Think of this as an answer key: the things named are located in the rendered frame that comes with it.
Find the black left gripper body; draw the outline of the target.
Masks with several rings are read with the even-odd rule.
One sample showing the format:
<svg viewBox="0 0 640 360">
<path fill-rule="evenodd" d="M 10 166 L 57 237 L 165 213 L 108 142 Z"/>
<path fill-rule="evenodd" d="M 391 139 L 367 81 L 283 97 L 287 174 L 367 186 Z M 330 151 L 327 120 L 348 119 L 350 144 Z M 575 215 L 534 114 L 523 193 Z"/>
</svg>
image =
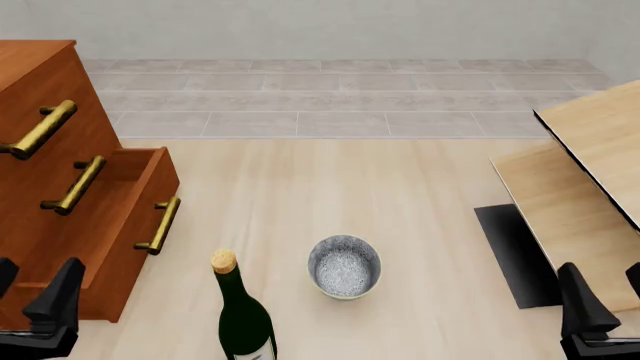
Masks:
<svg viewBox="0 0 640 360">
<path fill-rule="evenodd" d="M 74 329 L 62 327 L 52 334 L 0 331 L 0 360 L 66 358 L 78 339 Z"/>
</svg>

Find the wooden drawer pulled out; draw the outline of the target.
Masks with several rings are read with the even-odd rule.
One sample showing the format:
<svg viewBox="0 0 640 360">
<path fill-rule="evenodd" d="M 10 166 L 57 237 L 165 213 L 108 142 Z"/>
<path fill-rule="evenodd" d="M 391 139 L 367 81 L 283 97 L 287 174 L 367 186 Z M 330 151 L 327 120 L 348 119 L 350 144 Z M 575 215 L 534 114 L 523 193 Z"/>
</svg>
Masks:
<svg viewBox="0 0 640 360">
<path fill-rule="evenodd" d="M 37 209 L 43 226 L 34 241 L 3 227 L 0 257 L 20 271 L 0 299 L 0 329 L 27 328 L 22 309 L 71 257 L 86 266 L 79 317 L 117 322 L 148 255 L 134 245 L 152 241 L 167 215 L 157 206 L 169 202 L 178 186 L 167 148 L 117 149 L 69 215 Z"/>
</svg>

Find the wooden cabinet with drawers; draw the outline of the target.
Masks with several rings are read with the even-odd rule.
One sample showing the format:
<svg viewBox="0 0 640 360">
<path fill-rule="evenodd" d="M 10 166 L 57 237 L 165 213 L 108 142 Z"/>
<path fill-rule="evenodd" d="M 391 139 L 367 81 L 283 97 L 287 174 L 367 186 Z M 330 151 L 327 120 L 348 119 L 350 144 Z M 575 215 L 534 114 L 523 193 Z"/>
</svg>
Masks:
<svg viewBox="0 0 640 360">
<path fill-rule="evenodd" d="M 0 40 L 0 257 L 18 267 L 0 329 L 75 257 L 79 317 L 117 322 L 180 205 L 168 149 L 126 149 L 71 40 Z"/>
</svg>

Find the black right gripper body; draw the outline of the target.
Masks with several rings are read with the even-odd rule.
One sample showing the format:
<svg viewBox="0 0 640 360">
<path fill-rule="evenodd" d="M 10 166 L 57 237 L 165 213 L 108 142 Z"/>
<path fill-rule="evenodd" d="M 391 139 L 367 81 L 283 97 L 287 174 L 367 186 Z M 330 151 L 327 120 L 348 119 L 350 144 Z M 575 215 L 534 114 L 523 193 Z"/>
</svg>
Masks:
<svg viewBox="0 0 640 360">
<path fill-rule="evenodd" d="M 640 360 L 640 338 L 585 341 L 571 335 L 560 344 L 567 360 Z"/>
</svg>

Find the pale wooden box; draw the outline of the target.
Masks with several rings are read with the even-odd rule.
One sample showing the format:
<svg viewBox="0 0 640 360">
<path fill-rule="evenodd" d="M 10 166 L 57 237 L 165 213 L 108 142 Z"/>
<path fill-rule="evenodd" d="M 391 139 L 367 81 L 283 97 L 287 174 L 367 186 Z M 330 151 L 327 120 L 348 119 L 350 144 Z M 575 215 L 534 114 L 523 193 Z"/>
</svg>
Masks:
<svg viewBox="0 0 640 360">
<path fill-rule="evenodd" d="M 491 163 L 550 263 L 574 263 L 611 311 L 640 309 L 640 80 L 534 116 L 551 143 Z"/>
</svg>

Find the grey patterned bowl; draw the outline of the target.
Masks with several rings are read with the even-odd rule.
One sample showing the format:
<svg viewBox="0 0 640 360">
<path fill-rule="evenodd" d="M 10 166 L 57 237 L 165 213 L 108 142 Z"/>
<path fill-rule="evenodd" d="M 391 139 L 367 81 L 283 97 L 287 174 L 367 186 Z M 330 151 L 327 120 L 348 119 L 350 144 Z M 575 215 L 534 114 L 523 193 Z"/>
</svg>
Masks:
<svg viewBox="0 0 640 360">
<path fill-rule="evenodd" d="M 311 249 L 307 270 L 315 286 L 326 296 L 351 301 L 376 287 L 382 261 L 365 239 L 339 234 L 322 239 Z"/>
</svg>

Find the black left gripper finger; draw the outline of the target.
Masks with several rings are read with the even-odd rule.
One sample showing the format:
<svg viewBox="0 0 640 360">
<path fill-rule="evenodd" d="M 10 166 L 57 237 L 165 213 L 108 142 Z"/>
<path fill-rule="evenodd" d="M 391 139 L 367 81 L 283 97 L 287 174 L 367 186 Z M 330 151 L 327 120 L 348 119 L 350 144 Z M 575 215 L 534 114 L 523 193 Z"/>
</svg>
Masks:
<svg viewBox="0 0 640 360">
<path fill-rule="evenodd" d="M 68 328 L 77 333 L 78 302 L 85 266 L 76 257 L 69 258 L 50 284 L 22 313 L 30 320 L 30 332 L 54 333 Z"/>
<path fill-rule="evenodd" d="M 0 299 L 2 299 L 19 272 L 19 266 L 6 257 L 0 257 Z"/>
</svg>

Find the dark green corked bottle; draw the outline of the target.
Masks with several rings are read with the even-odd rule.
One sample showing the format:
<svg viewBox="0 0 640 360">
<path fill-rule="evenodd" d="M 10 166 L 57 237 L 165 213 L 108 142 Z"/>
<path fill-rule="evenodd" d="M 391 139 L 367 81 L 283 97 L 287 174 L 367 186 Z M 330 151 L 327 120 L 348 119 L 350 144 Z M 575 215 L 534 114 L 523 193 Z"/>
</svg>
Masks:
<svg viewBox="0 0 640 360">
<path fill-rule="evenodd" d="M 236 255 L 221 248 L 211 257 L 223 308 L 218 336 L 228 360 L 277 360 L 278 350 L 268 311 L 247 293 Z"/>
</svg>

